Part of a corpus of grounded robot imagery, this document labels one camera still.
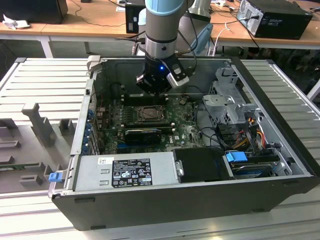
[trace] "motherboard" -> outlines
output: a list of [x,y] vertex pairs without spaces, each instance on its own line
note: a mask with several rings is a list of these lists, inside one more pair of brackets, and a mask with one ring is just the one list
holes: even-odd
[[104,154],[169,152],[204,147],[195,125],[195,103],[188,96],[112,99],[97,109]]

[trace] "circuit board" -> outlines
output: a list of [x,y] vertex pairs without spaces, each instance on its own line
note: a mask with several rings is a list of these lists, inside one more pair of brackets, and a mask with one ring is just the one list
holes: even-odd
[[[104,154],[132,154],[169,152],[176,148],[204,147],[194,122],[194,106],[185,97],[168,97],[164,105],[128,106],[114,99],[103,108],[104,117],[99,130],[103,136]],[[126,131],[135,129],[158,129],[162,131],[158,144],[128,145]]]

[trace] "barcode sticker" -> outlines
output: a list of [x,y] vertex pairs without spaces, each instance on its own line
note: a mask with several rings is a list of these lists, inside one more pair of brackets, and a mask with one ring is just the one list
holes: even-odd
[[114,157],[99,157],[98,158],[98,165],[102,165],[102,164],[112,164],[112,162],[114,161]]

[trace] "power supply label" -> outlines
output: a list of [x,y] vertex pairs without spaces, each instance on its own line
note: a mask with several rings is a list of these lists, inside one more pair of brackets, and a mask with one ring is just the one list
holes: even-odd
[[114,188],[152,185],[150,158],[114,160],[111,185]]

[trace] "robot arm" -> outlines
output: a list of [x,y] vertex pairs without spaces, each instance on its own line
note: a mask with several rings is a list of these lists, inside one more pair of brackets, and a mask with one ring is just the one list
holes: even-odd
[[184,69],[175,55],[180,18],[194,0],[145,0],[145,64],[137,85],[159,94],[189,81],[193,71]]

